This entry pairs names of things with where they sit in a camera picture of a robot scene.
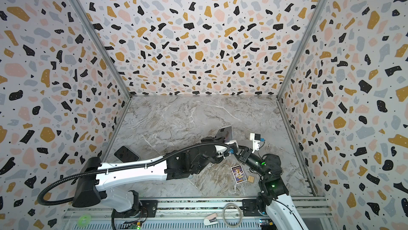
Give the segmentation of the small phone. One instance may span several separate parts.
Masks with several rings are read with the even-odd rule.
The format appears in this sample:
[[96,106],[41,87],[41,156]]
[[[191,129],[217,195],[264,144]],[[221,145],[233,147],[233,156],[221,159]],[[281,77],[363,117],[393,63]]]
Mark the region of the small phone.
[[223,142],[223,143],[228,143],[232,140],[232,126],[221,128],[218,130],[216,133],[214,140]]

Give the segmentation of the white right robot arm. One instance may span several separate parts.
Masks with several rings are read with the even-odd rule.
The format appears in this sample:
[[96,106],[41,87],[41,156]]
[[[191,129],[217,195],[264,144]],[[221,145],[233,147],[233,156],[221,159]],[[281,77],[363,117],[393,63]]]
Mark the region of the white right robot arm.
[[274,154],[260,157],[251,148],[233,145],[236,159],[260,176],[257,209],[267,215],[278,230],[307,230],[281,175],[281,159]]

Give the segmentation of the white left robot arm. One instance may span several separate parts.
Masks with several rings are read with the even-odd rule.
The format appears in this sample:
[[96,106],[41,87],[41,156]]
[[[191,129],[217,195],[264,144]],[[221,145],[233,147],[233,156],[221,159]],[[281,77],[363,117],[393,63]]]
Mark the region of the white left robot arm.
[[187,179],[200,174],[210,163],[219,164],[237,150],[235,141],[224,143],[207,139],[140,162],[103,163],[92,158],[78,178],[72,206],[88,208],[101,204],[118,213],[137,212],[139,194],[135,190],[123,191],[121,186],[144,181]]

